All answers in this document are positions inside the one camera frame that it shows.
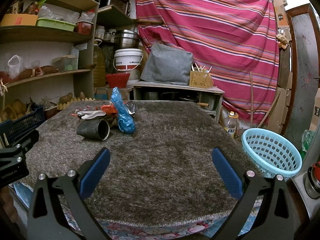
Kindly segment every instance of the gray shaggy rug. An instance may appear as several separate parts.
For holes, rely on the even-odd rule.
[[[76,135],[80,120],[70,114],[103,101],[76,102],[38,130],[39,142],[27,153],[32,188],[40,173],[64,175],[109,148],[111,162],[85,202],[98,220],[138,227],[182,225],[228,215],[236,199],[228,193],[212,163],[219,146],[245,169],[255,165],[228,133],[196,104],[137,101],[136,131],[112,128],[106,141]]]

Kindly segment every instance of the green plastic tray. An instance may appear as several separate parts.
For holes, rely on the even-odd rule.
[[[72,31],[72,32],[73,32],[73,29],[76,27],[76,25],[72,23],[67,23],[67,22],[48,19],[48,18],[39,18],[37,20],[36,25],[41,27],[49,27],[49,28]]]

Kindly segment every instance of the white bucket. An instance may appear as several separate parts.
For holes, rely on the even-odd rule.
[[[117,71],[131,71],[141,64],[142,59],[141,49],[118,49],[115,52],[113,66]]]

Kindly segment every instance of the light blue plastic basket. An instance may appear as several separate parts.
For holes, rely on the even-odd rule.
[[[301,169],[302,159],[298,150],[279,134],[251,128],[243,133],[241,140],[244,150],[264,177],[273,178],[276,174],[281,174],[287,180]]]

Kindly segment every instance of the black cup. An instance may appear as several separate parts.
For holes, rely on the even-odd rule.
[[[91,140],[104,141],[110,133],[109,124],[102,119],[82,122],[77,128],[77,135]]]

